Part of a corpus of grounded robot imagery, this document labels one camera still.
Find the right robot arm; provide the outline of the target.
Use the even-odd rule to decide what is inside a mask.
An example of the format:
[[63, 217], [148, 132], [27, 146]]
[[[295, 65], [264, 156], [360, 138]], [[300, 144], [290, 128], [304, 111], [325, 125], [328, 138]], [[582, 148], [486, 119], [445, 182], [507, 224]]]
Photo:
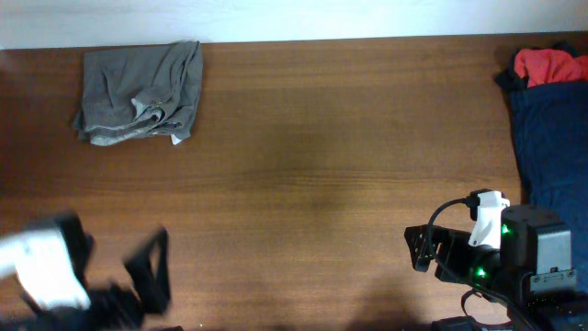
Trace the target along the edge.
[[587, 295], [576, 288], [571, 231], [554, 211], [529, 205], [478, 207], [467, 233], [433, 221], [408, 227], [404, 238], [413, 269], [469, 286], [470, 293], [503, 305], [500, 330], [584, 330]]

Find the grey shorts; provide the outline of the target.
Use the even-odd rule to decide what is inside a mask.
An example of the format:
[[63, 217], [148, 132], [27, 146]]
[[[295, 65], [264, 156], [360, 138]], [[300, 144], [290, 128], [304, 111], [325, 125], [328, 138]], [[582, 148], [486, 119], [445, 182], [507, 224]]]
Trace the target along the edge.
[[110, 146], [131, 139], [191, 136], [203, 82], [198, 41], [91, 51], [83, 60], [80, 140]]

